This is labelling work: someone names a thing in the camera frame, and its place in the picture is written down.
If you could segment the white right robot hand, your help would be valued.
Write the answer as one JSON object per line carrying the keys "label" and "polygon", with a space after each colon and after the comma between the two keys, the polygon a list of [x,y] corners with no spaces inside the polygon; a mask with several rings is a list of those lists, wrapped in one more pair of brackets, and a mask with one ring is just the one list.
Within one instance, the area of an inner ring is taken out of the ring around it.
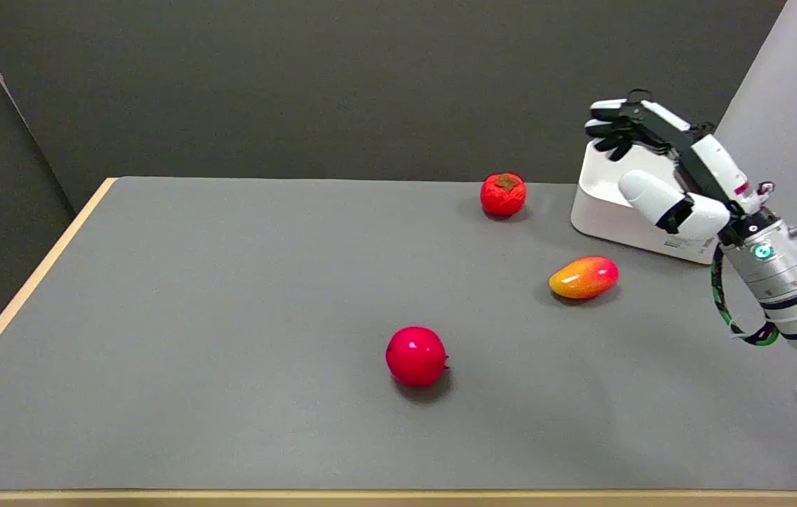
{"label": "white right robot hand", "polygon": [[742,244],[775,224],[763,196],[717,141],[710,123],[691,124],[634,89],[626,99],[589,107],[585,124],[598,153],[618,163],[641,147],[672,164],[672,179],[648,170],[628,170],[617,183],[627,204],[666,234],[717,238]]}

